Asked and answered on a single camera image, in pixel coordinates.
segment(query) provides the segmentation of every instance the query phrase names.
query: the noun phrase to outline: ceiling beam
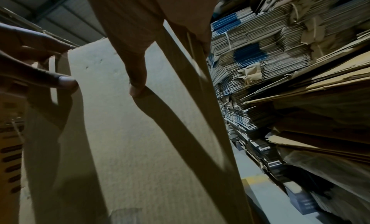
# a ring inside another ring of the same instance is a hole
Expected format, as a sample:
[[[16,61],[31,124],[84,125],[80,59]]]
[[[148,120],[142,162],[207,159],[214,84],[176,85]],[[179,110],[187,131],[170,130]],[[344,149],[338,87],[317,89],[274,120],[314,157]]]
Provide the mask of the ceiling beam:
[[[63,3],[66,1],[67,0],[48,0],[44,4],[39,6],[36,10],[34,10],[33,13],[26,16],[26,19],[33,23],[37,23],[53,10],[55,10],[59,6],[62,6]]]

